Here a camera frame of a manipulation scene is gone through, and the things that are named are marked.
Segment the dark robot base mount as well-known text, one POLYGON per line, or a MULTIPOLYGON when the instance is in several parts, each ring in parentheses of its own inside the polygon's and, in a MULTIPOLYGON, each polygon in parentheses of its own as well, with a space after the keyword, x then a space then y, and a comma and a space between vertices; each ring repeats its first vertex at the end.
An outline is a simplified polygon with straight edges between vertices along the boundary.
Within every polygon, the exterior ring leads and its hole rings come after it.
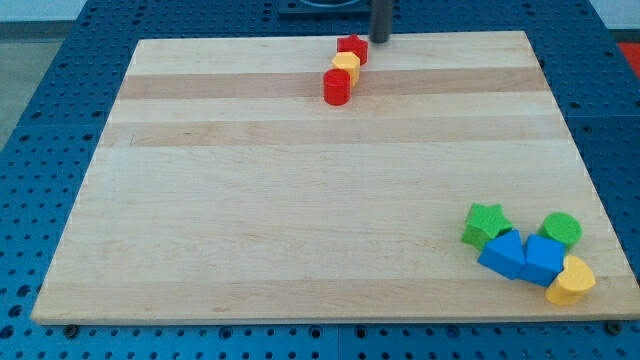
POLYGON ((292 19, 305 16, 336 17, 365 16, 372 10, 372 0, 278 0, 276 1, 279 18, 292 19))

